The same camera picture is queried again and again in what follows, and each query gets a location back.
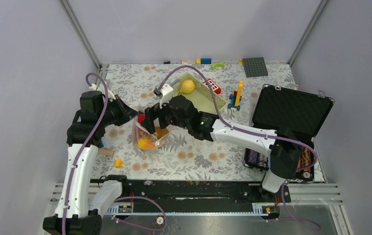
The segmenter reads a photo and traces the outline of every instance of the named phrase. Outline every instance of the suitcase lid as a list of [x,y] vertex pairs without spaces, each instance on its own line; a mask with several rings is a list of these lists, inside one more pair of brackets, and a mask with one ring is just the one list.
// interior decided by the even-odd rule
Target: suitcase lid
[[329,97],[265,84],[252,117],[254,127],[290,128],[300,140],[310,140],[319,132],[334,100]]

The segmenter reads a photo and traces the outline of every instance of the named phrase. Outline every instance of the white bracket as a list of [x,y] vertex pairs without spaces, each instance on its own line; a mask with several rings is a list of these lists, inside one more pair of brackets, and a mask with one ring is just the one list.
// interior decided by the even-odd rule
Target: white bracket
[[160,98],[160,108],[163,108],[163,104],[168,103],[172,99],[173,88],[168,84],[164,84],[160,92],[162,93],[162,97]]
[[[105,94],[104,85],[102,85],[102,83],[99,84],[99,86],[92,83],[91,86],[90,86],[90,90],[91,91],[99,91],[99,92]],[[116,97],[114,96],[113,92],[110,91],[110,89],[108,89],[108,99],[110,99],[110,100],[115,100],[116,99]]]
[[106,181],[96,193],[91,203],[89,203],[88,210],[93,211],[98,209],[98,214],[103,217],[114,200],[121,196],[121,193],[121,182],[116,180]]

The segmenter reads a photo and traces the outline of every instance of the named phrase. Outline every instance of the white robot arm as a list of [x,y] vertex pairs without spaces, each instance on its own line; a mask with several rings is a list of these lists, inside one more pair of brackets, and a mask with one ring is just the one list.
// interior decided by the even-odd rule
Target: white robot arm
[[[81,110],[76,113],[73,124],[67,132],[68,167],[61,198],[55,209],[55,216],[45,218],[43,223],[43,228],[51,234],[61,234],[59,231],[61,231],[60,224],[64,215],[67,191],[69,191],[67,224],[78,224],[81,227],[76,230],[84,230],[85,234],[99,234],[98,226],[100,229],[102,216],[122,193],[121,182],[109,180],[104,183],[93,200],[88,202],[91,170],[98,153],[100,139],[105,134],[105,127],[110,124],[120,126],[131,120],[137,115],[137,112],[126,106],[117,95],[116,99],[109,101],[100,127],[89,141],[89,145],[83,149],[76,166],[74,166],[73,162],[77,152],[88,133],[93,129],[99,112],[102,110],[102,93],[98,91],[83,93],[80,103]],[[163,103],[157,103],[153,107],[147,108],[145,119],[141,125],[149,133],[154,133],[153,122],[157,118],[160,128],[165,128],[170,124],[179,126],[187,129],[188,133],[198,140],[229,142],[270,157],[271,167],[266,173],[261,187],[267,193],[276,193],[282,183],[286,179],[292,178],[296,172],[300,151],[294,150],[291,144],[287,146],[273,138],[257,137],[228,127],[219,119],[218,115],[198,112],[191,101],[182,95],[165,99]],[[232,122],[229,122],[229,125],[259,134],[267,134],[270,137],[282,135],[277,130],[257,129]],[[72,182],[69,182],[73,168],[75,168],[73,179]],[[95,226],[83,228],[83,224],[95,224]]]

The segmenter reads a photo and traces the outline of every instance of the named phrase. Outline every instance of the yellow toy block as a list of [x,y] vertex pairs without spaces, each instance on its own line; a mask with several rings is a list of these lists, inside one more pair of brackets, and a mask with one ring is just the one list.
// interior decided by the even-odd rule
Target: yellow toy block
[[122,161],[120,159],[117,159],[115,166],[117,168],[122,168]]
[[244,82],[240,81],[238,90],[236,91],[236,99],[235,99],[235,106],[239,105],[239,101],[241,100],[241,93],[242,93],[242,87],[244,86]]

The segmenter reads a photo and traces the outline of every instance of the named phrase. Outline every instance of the table surface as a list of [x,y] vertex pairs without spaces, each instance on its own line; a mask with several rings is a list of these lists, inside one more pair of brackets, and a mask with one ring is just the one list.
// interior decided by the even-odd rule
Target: table surface
[[[179,64],[126,64],[110,65],[106,79],[110,90],[118,94],[130,107],[149,107],[158,103],[153,89]],[[241,109],[232,113],[225,108],[222,116],[233,122],[251,125],[251,118],[263,84],[280,85],[296,89],[291,68],[286,64],[267,64],[268,76],[245,76],[242,65],[226,64],[224,68],[212,70],[210,65],[196,65],[206,78],[212,78],[222,89],[221,97],[228,97],[244,82]],[[169,83],[189,72],[200,79],[191,69],[175,72]],[[98,155],[92,170],[92,178],[102,175],[127,175],[129,179],[150,180],[228,180],[260,181],[264,175],[258,169],[243,165],[245,149],[230,143],[199,141],[186,130],[174,127],[164,146],[151,152],[133,146],[132,124],[108,126],[103,137],[104,148],[115,151],[114,156]],[[123,161],[116,168],[117,159]],[[315,165],[315,182],[323,182],[319,163]]]

